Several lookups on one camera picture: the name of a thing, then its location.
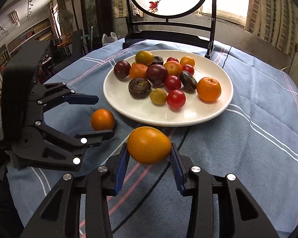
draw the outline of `blue tablecloth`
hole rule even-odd
[[[117,113],[103,95],[103,80],[119,60],[140,50],[174,49],[204,55],[206,50],[171,42],[146,40],[122,50],[123,40],[95,50],[49,82],[67,82],[79,93],[98,95],[96,105],[62,105],[45,113],[45,121],[68,135],[92,131],[90,117],[99,108],[112,111],[115,137],[87,149],[81,171],[88,174],[120,151],[130,132],[143,124]],[[280,237],[298,223],[298,89],[290,77],[233,47],[215,43],[211,58],[230,76],[234,96],[218,117],[198,125],[161,128],[194,164],[209,173],[234,173],[262,207]],[[177,191],[168,161],[146,166],[133,159],[129,179],[108,209],[114,237],[185,237],[191,198]],[[10,190],[24,225],[64,172],[8,166]],[[80,234],[85,237],[85,196],[81,200]],[[215,212],[215,233],[218,232]]]

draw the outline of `white plate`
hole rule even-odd
[[[176,57],[180,61],[183,56],[191,56],[195,60],[194,78],[197,82],[203,77],[211,77],[221,85],[221,96],[212,103],[203,102],[196,92],[186,93],[185,105],[172,111],[168,104],[154,105],[149,96],[145,99],[133,99],[128,91],[130,78],[118,80],[113,69],[107,74],[103,92],[108,103],[124,116],[146,124],[156,126],[189,126],[209,121],[222,113],[230,104],[233,97],[233,84],[227,73],[213,61],[192,53],[177,50],[151,51],[154,56],[161,56],[164,62],[169,57]],[[135,55],[127,59],[130,64],[135,61]]]

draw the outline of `orange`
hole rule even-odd
[[[91,126],[95,131],[112,130],[114,125],[114,115],[106,109],[98,109],[91,116]]]
[[[127,141],[129,154],[140,164],[152,165],[171,152],[171,142],[161,131],[152,127],[134,129]]]
[[[131,66],[129,70],[129,77],[131,79],[134,78],[146,78],[146,71],[148,67],[141,63],[136,63],[133,66]]]
[[[179,76],[179,74],[182,72],[182,66],[177,61],[168,61],[163,66],[168,70],[168,76]]]
[[[207,102],[213,102],[220,97],[222,89],[216,79],[204,77],[198,82],[196,91],[198,92],[200,99]]]
[[[190,56],[184,56],[184,57],[181,58],[181,60],[180,60],[180,64],[181,64],[182,66],[184,66],[184,65],[186,65],[186,64],[189,64],[189,65],[191,65],[192,67],[194,67],[194,65],[195,65],[195,61],[194,61],[194,59],[193,59],[192,57],[190,57]]]
[[[153,54],[149,51],[140,51],[135,56],[136,63],[142,63],[149,66],[153,63]]]

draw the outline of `blue gripper pad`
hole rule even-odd
[[[119,154],[119,163],[115,175],[115,186],[114,186],[114,192],[116,195],[121,191],[123,184],[124,184],[124,179],[128,167],[128,162],[129,162],[129,152],[127,150],[127,145],[126,143],[123,145],[120,154]]]
[[[178,153],[178,149],[174,143],[172,143],[171,153],[170,153],[170,163],[175,179],[175,183],[177,185],[177,189],[181,195],[184,194],[184,173],[182,171],[180,162],[179,162],[180,154]]]

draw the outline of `round frame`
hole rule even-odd
[[[140,10],[142,11],[143,13],[149,15],[149,16],[152,16],[152,17],[155,17],[155,18],[160,18],[160,19],[176,19],[176,18],[181,18],[181,17],[184,17],[184,16],[187,16],[191,13],[193,13],[194,11],[196,11],[197,9],[199,9],[201,7],[201,5],[205,2],[205,0],[200,0],[196,6],[194,6],[193,8],[191,8],[190,10],[186,11],[186,12],[183,12],[183,13],[180,13],[180,14],[177,14],[177,15],[169,15],[169,16],[165,16],[165,15],[157,15],[157,14],[154,14],[154,13],[151,13],[147,10],[145,10],[144,8],[142,8],[139,3],[136,2],[136,0],[131,0],[134,5]]]

